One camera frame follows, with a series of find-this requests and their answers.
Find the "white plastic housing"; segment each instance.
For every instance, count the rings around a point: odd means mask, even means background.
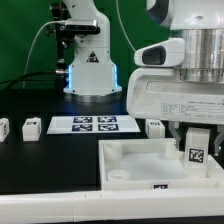
[[[9,134],[9,120],[7,118],[0,119],[0,142],[4,142]]]
[[[110,58],[110,22],[93,0],[64,0],[73,20],[96,21],[97,35],[75,37],[75,58],[69,66],[69,85],[65,93],[104,96],[120,92],[117,67]]]
[[[27,119],[22,127],[23,141],[39,141],[41,134],[41,119]]]
[[[143,62],[143,53],[157,47],[163,47],[166,52],[165,62],[161,65],[148,65]],[[182,38],[170,38],[167,41],[142,48],[135,53],[135,64],[141,67],[174,67],[183,63],[185,59],[185,41]]]
[[[135,118],[224,124],[224,85],[179,80],[178,69],[137,69],[128,86],[127,111]]]
[[[147,0],[147,9],[155,2]],[[222,29],[223,10],[223,0],[170,0],[167,17],[161,26],[171,27],[171,30]]]

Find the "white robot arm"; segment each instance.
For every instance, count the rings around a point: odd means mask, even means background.
[[[218,125],[216,154],[224,139],[223,10],[223,0],[148,0],[148,14],[171,35],[136,52],[142,68],[131,76],[127,102],[136,118]]]
[[[110,58],[110,22],[93,0],[64,0],[71,19],[66,30],[75,31],[75,57],[69,66],[65,96],[82,102],[117,98],[117,67]]]

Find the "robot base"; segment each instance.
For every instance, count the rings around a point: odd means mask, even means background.
[[[108,101],[118,100],[122,95],[122,92],[114,92],[107,95],[77,95],[64,93],[64,97],[69,100],[74,100],[83,103],[103,103]]]

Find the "sticker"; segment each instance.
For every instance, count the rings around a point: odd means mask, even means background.
[[[169,185],[168,184],[154,184],[153,189],[168,189]]]
[[[117,124],[99,124],[98,131],[119,131]]]
[[[152,126],[159,126],[159,125],[160,125],[159,122],[150,122],[150,124],[151,124]]]
[[[80,125],[73,125],[72,131],[73,132],[89,132],[93,130],[93,126],[90,124],[80,124]]]
[[[98,117],[99,123],[115,123],[117,122],[116,117]]]
[[[36,124],[37,124],[37,122],[27,122],[26,125],[36,125]]]
[[[4,135],[7,135],[7,126],[6,126],[6,124],[4,126]]]
[[[92,117],[75,117],[73,123],[92,123]]]
[[[99,63],[99,60],[94,51],[92,51],[86,62]]]
[[[189,162],[204,163],[205,150],[203,149],[189,149]]]

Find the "small white block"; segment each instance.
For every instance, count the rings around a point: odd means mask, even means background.
[[[7,118],[0,119],[0,142],[4,142],[9,134],[9,120]]]
[[[145,132],[150,139],[165,138],[165,127],[160,120],[145,120]]]
[[[210,130],[189,128],[185,145],[185,171],[189,176],[206,177]]]
[[[31,118],[27,119],[22,128],[23,141],[39,141],[41,134],[41,119]]]

